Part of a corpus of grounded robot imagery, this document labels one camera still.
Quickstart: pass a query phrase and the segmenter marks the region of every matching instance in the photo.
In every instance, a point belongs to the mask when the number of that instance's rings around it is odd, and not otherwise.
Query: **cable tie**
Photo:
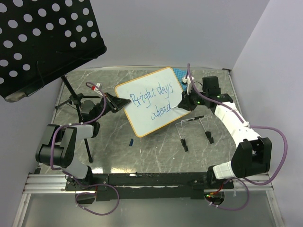
[[[186,85],[187,83],[188,83],[188,79],[185,78],[185,77],[183,77],[183,78],[182,78],[182,84]]]
[[[243,126],[250,128],[250,123],[249,122],[243,122]]]
[[[233,111],[237,111],[237,108],[236,109],[228,109],[226,112],[233,112]]]

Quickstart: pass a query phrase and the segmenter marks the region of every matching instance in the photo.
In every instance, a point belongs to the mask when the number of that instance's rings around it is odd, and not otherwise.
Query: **blue object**
[[[129,146],[131,147],[133,145],[134,140],[131,139],[131,141],[129,142]]]
[[[180,69],[173,69],[177,78],[178,78],[178,81],[182,87],[183,90],[186,90],[186,85],[182,84],[182,78],[185,77],[186,75],[186,70],[180,70]]]

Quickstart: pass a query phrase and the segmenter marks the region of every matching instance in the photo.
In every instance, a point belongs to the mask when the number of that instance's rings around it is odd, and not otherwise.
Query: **white wall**
[[[90,0],[107,53],[83,68],[232,69],[268,0]]]
[[[288,156],[273,181],[287,226],[303,226],[303,1],[271,0],[232,70],[245,117],[253,124],[275,126],[289,143]],[[275,133],[260,131],[274,144],[271,173],[283,143]]]
[[[13,224],[28,172],[37,166],[36,149],[51,122],[60,84],[58,79],[16,103],[0,97],[1,226]]]

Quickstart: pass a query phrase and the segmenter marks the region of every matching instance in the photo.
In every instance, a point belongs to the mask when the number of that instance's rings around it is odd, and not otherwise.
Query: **whiteboard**
[[[139,138],[190,113],[177,107],[182,88],[169,67],[120,84],[115,92],[131,100],[124,111]]]

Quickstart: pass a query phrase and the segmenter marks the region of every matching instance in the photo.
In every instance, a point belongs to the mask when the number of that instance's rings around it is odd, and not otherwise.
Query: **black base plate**
[[[209,185],[203,173],[94,174],[92,184],[114,186],[121,199],[185,198],[204,199],[204,189],[218,189],[224,180]],[[232,189],[233,182],[224,185]],[[66,191],[96,191],[96,201],[116,199],[116,192],[105,186],[80,188],[75,182],[66,184]]]

